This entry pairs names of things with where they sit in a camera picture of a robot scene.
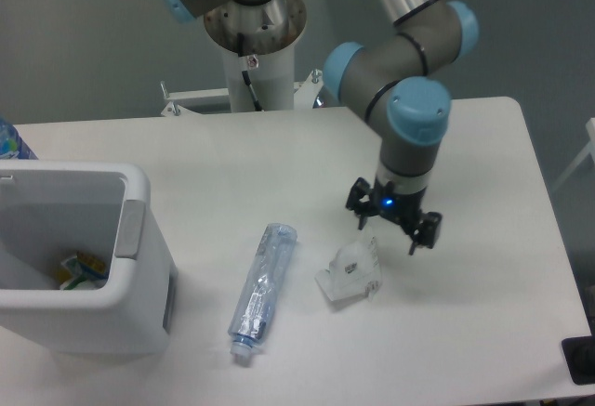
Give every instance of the blue bottle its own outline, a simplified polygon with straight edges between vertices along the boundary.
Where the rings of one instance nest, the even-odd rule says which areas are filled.
[[[262,344],[266,336],[297,235],[287,225],[271,223],[260,239],[228,330],[233,339],[231,354],[238,362],[248,363],[252,347]]]
[[[35,160],[37,157],[11,123],[0,118],[0,160]]]

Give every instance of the gray floor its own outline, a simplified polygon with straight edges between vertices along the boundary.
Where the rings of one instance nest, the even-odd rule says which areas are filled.
[[[340,42],[374,45],[392,33],[377,0],[304,1],[297,78]],[[595,0],[462,1],[481,42],[436,78],[455,98],[517,99],[549,185],[595,116]],[[176,24],[160,0],[0,0],[0,20],[0,112],[14,123],[155,116],[161,80],[170,91],[224,86],[201,23]],[[592,166],[551,200],[579,284],[595,284]]]

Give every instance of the white table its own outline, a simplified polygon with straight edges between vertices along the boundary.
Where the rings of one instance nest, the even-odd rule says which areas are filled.
[[[314,281],[357,220],[354,180],[379,139],[346,109],[20,126],[44,159],[123,161],[152,182],[180,271],[171,343],[141,358],[52,354],[0,330],[6,405],[462,405],[587,395],[560,342],[588,334],[518,104],[456,101],[427,196],[436,248],[407,255],[372,219],[384,284],[334,308]],[[277,313],[252,367],[226,334],[269,222],[298,231]]]

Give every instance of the crumpled plastic packaging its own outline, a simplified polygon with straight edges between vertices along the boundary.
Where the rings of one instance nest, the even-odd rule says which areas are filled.
[[[382,285],[372,229],[366,227],[357,241],[341,247],[328,269],[321,269],[315,279],[333,302],[358,295],[371,299]]]

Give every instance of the white trash bin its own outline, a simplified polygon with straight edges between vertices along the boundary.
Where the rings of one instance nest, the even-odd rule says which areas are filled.
[[[178,271],[131,164],[0,161],[0,325],[77,353],[164,350]],[[60,262],[90,253],[97,290],[59,289]]]

